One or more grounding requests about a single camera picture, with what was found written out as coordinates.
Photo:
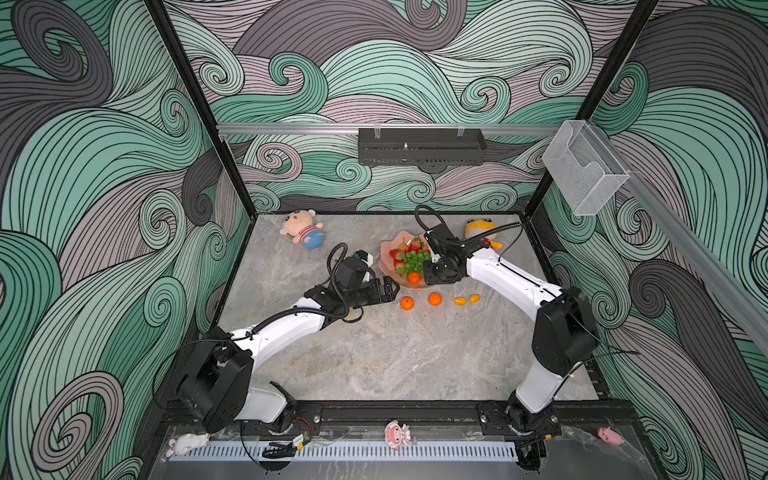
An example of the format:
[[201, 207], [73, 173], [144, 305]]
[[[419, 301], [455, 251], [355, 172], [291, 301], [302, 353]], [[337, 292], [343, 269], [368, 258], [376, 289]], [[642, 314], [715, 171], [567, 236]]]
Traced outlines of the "pink scalloped fruit bowl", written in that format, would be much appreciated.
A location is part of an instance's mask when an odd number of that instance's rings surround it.
[[423, 235], [400, 232], [380, 246], [379, 267], [385, 275], [410, 289], [425, 289], [426, 262], [431, 261], [431, 248]]

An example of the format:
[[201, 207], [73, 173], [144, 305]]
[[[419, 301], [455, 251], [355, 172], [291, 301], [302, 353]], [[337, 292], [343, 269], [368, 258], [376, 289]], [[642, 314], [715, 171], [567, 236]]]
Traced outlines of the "green grape bunch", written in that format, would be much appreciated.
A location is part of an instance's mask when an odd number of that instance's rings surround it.
[[431, 253], [427, 251], [402, 252], [400, 258], [405, 260], [406, 268], [401, 271], [395, 270], [395, 272], [405, 278], [407, 278], [408, 274], [411, 272], [418, 272], [421, 275], [424, 271], [424, 263], [432, 261]]

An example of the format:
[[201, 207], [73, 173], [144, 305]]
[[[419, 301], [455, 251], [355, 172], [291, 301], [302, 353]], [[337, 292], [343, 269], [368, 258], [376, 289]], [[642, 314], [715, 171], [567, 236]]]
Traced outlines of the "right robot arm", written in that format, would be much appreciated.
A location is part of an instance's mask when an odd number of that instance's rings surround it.
[[588, 296], [576, 287], [562, 288], [536, 277], [479, 238], [456, 238], [445, 224], [428, 229], [424, 238], [432, 252], [432, 259], [424, 263], [427, 284], [479, 281], [532, 320], [533, 363], [509, 400], [516, 428], [529, 430], [598, 346]]

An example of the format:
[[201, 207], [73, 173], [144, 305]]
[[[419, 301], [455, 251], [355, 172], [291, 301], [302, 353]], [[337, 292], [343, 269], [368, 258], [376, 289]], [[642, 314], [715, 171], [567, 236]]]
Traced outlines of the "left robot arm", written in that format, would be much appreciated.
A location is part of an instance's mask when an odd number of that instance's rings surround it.
[[253, 372], [294, 342], [337, 321], [353, 323], [350, 312], [397, 299], [400, 285], [378, 277], [357, 255], [331, 268], [329, 280], [304, 293], [293, 306], [245, 329], [211, 329], [194, 347], [176, 394], [208, 433], [234, 422], [255, 422], [272, 432], [290, 428], [297, 401], [281, 385], [251, 381]]

